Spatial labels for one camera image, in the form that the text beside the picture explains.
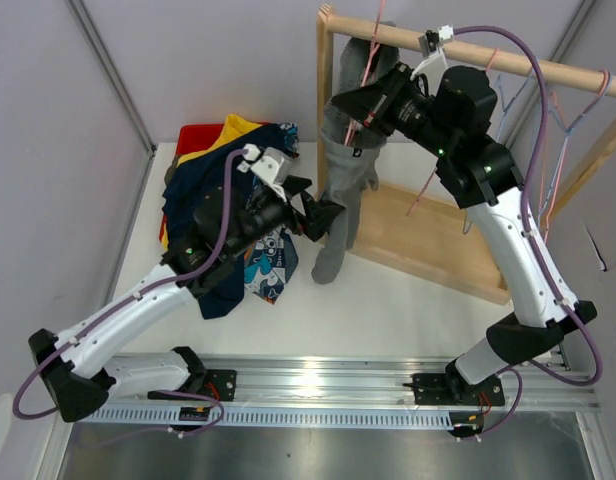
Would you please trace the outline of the grey shorts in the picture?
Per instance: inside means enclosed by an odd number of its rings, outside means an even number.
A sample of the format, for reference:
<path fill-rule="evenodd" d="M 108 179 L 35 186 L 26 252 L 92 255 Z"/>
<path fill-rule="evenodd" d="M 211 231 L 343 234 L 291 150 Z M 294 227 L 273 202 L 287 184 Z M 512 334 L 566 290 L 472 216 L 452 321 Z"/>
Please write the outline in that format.
<path fill-rule="evenodd" d="M 370 54 L 370 42 L 350 39 L 340 56 L 340 93 L 361 86 L 363 74 L 370 70 L 368 82 L 388 73 L 399 60 L 399 49 L 382 46 L 375 55 Z M 315 283 L 326 285 L 339 274 L 345 253 L 355 243 L 360 223 L 362 193 L 366 188 L 377 190 L 379 179 L 376 161 L 387 137 L 362 128 L 346 140 L 350 117 L 333 104 L 324 109 L 321 138 L 328 162 L 327 181 L 322 198 L 343 207 L 332 222 L 324 247 L 319 251 L 312 269 Z"/>

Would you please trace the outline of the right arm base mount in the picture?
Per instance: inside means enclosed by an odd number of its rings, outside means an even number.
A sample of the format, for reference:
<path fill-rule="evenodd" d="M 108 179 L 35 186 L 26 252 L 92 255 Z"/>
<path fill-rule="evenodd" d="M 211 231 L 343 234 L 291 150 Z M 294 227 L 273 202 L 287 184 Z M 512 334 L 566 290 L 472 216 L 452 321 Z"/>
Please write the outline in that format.
<path fill-rule="evenodd" d="M 414 402 L 420 406 L 504 406 L 501 380 L 495 375 L 477 385 L 444 373 L 415 373 L 403 383 L 411 390 Z"/>

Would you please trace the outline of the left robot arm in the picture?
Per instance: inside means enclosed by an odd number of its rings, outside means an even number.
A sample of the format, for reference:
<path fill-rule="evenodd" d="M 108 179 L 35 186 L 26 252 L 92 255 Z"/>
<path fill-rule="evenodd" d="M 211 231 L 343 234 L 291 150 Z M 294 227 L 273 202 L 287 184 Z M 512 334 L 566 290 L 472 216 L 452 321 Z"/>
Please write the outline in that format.
<path fill-rule="evenodd" d="M 186 234 L 129 292 L 60 333 L 41 329 L 28 340 L 62 419 L 82 420 L 108 401 L 133 395 L 192 400 L 208 393 L 208 370 L 191 348 L 122 359 L 131 340 L 192 299 L 201 299 L 237 270 L 248 247 L 278 227 L 319 240 L 343 206 L 316 201 L 310 181 L 292 176 L 261 186 L 250 199 L 224 187 L 208 191 Z"/>

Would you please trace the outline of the navy blue shorts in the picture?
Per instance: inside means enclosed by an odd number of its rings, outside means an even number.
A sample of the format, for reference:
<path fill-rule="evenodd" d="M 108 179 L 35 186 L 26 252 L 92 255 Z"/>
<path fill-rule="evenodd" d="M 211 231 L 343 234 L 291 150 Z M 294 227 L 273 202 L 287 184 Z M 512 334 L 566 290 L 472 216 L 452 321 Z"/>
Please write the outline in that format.
<path fill-rule="evenodd" d="M 226 156 L 244 144 L 273 147 L 288 155 L 298 156 L 298 126 L 295 123 L 253 123 L 230 114 L 221 132 L 218 126 L 199 125 L 182 127 L 177 145 L 176 165 L 172 164 L 165 177 L 163 193 L 165 204 L 159 240 L 165 249 L 184 236 L 194 226 L 193 213 L 205 200 L 205 195 L 215 187 L 223 186 Z M 182 150 L 194 142 L 207 147 L 193 152 Z M 248 200 L 255 187 L 255 177 L 250 172 L 235 171 L 232 175 L 232 192 L 239 192 Z M 205 320 L 228 315 L 244 299 L 245 258 L 242 253 L 235 262 L 232 273 L 218 286 L 198 299 Z"/>

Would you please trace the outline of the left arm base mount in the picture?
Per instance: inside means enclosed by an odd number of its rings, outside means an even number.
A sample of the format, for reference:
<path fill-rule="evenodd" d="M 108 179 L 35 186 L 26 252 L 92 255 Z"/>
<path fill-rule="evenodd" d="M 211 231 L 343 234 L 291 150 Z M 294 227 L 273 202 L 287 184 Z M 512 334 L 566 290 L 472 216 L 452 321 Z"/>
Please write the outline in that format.
<path fill-rule="evenodd" d="M 210 369 L 203 378 L 197 376 L 187 380 L 177 392 L 207 396 L 220 402 L 232 402 L 236 387 L 236 370 Z"/>

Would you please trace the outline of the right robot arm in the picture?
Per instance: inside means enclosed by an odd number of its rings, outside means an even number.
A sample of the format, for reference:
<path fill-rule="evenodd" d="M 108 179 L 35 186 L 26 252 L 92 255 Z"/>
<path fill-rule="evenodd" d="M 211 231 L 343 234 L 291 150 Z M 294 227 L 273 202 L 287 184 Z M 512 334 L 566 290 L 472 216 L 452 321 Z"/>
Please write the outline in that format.
<path fill-rule="evenodd" d="M 437 158 L 436 174 L 487 242 L 513 311 L 446 367 L 444 389 L 456 403 L 509 366 L 547 352 L 597 316 L 561 278 L 529 208 L 511 154 L 488 134 L 497 94 L 484 71 L 451 67 L 436 94 L 403 63 L 375 83 L 332 97 L 334 107 L 366 129 L 398 131 Z"/>

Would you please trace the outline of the patterned blue orange shorts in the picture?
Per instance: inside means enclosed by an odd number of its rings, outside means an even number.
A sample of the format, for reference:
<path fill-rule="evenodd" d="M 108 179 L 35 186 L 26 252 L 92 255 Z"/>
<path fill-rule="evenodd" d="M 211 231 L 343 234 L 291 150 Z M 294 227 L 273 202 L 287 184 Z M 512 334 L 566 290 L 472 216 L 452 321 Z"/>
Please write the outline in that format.
<path fill-rule="evenodd" d="M 285 146 L 282 151 L 291 159 L 299 157 L 298 126 L 282 123 Z M 253 192 L 263 193 L 260 180 L 253 179 Z M 298 255 L 287 227 L 278 227 L 255 242 L 244 254 L 244 288 L 270 304 L 274 304 L 298 265 Z"/>

